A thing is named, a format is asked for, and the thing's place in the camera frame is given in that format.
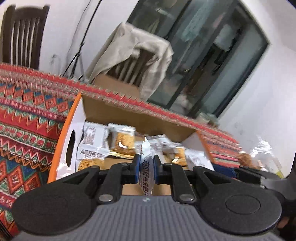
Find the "chair backrest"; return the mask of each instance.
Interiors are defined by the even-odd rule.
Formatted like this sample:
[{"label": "chair backrest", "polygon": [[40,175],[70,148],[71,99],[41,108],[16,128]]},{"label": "chair backrest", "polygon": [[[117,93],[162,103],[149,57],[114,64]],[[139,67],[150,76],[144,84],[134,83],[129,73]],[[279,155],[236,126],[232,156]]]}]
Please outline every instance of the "chair backrest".
[{"label": "chair backrest", "polygon": [[39,68],[44,25],[49,6],[15,8],[11,5],[4,14],[2,61]]},{"label": "chair backrest", "polygon": [[140,49],[139,58],[129,57],[127,60],[115,65],[108,71],[107,75],[139,87],[143,74],[148,68],[146,64],[153,56],[154,53]]}]

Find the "red tablecloth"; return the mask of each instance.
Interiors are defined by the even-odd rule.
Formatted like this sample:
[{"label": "red tablecloth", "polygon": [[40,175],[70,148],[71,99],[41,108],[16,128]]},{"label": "red tablecloth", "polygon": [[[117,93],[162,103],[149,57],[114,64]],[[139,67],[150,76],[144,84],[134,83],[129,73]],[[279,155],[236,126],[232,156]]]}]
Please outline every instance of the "red tablecloth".
[{"label": "red tablecloth", "polygon": [[0,64],[0,220],[12,235],[10,213],[22,193],[46,183],[63,123],[78,92],[195,128],[212,161],[237,166],[240,146],[228,133],[139,99],[19,66]]}]

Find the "open box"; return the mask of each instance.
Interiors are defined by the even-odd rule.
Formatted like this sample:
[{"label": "open box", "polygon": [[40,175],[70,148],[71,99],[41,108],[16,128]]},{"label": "open box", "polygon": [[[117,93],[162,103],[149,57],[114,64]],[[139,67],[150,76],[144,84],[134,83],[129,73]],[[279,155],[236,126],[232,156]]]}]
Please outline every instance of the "open box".
[{"label": "open box", "polygon": [[[134,126],[136,131],[141,134],[150,136],[165,134],[171,141],[181,142],[186,148],[205,151],[195,129],[78,94],[57,143],[48,183],[75,172],[76,153],[82,138],[85,121],[103,125],[115,123]],[[120,162],[131,162],[131,160],[109,156],[105,159],[104,164],[105,167],[110,167]],[[165,189],[165,191],[159,193],[159,191],[155,190],[154,193],[158,195],[161,193],[169,194],[168,187],[162,187],[161,189]],[[126,184],[123,187],[123,194],[143,195],[143,192],[138,184]]]}]

